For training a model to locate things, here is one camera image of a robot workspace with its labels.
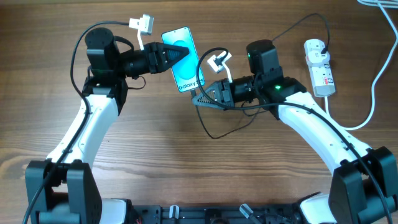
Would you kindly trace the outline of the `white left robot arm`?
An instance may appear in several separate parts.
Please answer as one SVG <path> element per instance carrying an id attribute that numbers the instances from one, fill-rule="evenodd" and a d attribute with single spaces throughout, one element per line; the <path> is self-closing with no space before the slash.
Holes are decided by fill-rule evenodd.
<path id="1" fill-rule="evenodd" d="M 92 173 L 98 149 L 126 102 L 127 78 L 162 73 L 189 55 L 182 46 L 151 42 L 120 52 L 124 38 L 108 22 L 89 26 L 80 36 L 90 61 L 81 105 L 59 145 L 25 170 L 28 207 L 24 223 L 139 223 L 129 199 L 103 198 Z"/>

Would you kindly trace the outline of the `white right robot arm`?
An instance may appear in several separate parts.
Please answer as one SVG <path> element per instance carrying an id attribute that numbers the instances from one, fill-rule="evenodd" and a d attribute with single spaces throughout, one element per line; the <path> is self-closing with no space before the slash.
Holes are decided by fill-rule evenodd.
<path id="1" fill-rule="evenodd" d="M 297 204 L 302 223 L 373 223 L 397 211 L 397 164 L 386 147 L 373 149 L 358 140 L 315 102 L 296 79 L 285 77 L 270 40 L 247 48 L 251 75 L 226 78 L 200 88 L 195 106 L 235 110 L 258 100 L 259 107 L 290 126 L 315 150 L 331 172 L 328 194 Z"/>

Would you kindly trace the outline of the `Galaxy S25 smartphone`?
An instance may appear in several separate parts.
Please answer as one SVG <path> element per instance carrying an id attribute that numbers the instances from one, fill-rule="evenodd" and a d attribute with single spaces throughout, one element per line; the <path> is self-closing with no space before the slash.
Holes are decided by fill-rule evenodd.
<path id="1" fill-rule="evenodd" d="M 198 65 L 198 55 L 190 28 L 181 27 L 164 32 L 161 38 L 165 44 L 189 49 L 189 54 L 172 66 L 172 73 L 177 90 L 183 93 L 197 88 L 196 69 Z"/>

